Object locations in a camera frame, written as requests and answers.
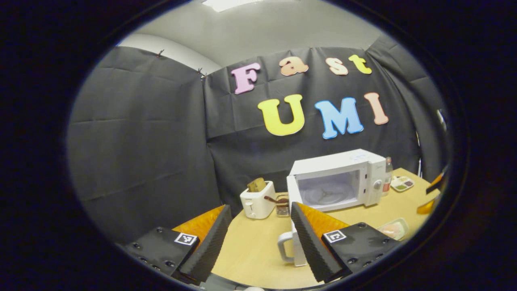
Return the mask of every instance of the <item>mug handle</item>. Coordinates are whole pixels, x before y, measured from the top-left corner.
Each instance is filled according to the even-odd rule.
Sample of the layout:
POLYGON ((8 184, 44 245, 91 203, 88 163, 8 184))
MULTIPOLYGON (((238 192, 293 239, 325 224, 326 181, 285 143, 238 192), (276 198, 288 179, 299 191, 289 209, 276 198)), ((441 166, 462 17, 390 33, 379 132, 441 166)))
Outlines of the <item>mug handle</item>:
POLYGON ((279 235, 278 236, 278 250, 280 251, 280 256, 282 256, 282 260, 288 262, 288 263, 293 263, 294 262, 294 257, 288 257, 287 254, 285 253, 285 246, 284 246, 284 243, 288 240, 292 240, 293 239, 293 232, 292 231, 288 231, 288 232, 284 232, 283 234, 279 235))

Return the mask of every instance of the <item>pink letter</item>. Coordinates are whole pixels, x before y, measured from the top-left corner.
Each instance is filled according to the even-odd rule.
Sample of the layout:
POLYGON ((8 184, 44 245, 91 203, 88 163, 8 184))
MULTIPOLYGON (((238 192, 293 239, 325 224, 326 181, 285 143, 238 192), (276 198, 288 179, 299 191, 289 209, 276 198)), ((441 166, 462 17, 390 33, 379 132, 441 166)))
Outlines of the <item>pink letter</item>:
POLYGON ((240 94, 244 92, 248 92, 253 90, 255 86, 248 82, 251 80, 255 82, 257 80, 257 72, 255 70, 260 69, 259 63, 253 63, 251 65, 247 65, 238 69, 234 69, 232 71, 232 75, 235 76, 235 82, 237 83, 237 89, 235 89, 235 94, 240 94))
POLYGON ((377 125, 385 124, 388 122, 388 117, 384 114, 384 110, 379 103, 379 94, 374 92, 366 93, 364 98, 368 100, 372 106, 373 114, 375 115, 373 122, 377 125))

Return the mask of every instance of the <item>blue letter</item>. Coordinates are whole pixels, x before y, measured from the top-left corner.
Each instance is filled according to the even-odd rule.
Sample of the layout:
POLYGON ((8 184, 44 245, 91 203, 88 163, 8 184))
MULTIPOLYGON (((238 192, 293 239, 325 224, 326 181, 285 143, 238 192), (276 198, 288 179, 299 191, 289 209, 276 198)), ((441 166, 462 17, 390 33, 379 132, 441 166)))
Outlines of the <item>blue letter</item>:
POLYGON ((341 100, 341 112, 339 112, 330 101, 320 101, 314 104, 320 110, 325 125, 324 139, 334 138, 338 136, 338 132, 334 129, 334 124, 342 135, 345 134, 345 127, 348 122, 348 133, 354 134, 361 132, 364 127, 359 121, 357 110, 355 108, 355 99, 351 97, 341 100))

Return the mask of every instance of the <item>microwave knob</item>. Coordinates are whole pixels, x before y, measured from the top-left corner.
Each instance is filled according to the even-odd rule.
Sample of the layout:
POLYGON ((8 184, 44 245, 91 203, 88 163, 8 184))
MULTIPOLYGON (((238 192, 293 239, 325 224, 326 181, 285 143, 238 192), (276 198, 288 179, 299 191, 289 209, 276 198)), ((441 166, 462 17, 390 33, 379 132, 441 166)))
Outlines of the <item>microwave knob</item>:
POLYGON ((381 180, 377 180, 377 181, 375 181, 375 183, 373 183, 373 188, 375 190, 379 190, 382 185, 383 185, 383 182, 381 180))

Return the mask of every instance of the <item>white toaster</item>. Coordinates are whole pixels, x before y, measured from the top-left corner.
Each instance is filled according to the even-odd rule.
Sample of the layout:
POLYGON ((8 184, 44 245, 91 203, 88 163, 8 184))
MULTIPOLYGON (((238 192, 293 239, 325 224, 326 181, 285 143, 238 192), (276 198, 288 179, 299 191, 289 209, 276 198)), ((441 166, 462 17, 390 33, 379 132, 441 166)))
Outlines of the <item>white toaster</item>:
POLYGON ((276 199, 275 187, 272 181, 265 182, 266 187, 260 192, 250 192, 249 189, 246 188, 246 190, 240 194, 240 201, 242 202, 242 207, 244 207, 246 217, 251 219, 264 219, 268 217, 273 211, 273 208, 275 208, 274 202, 264 199, 264 196, 276 199))

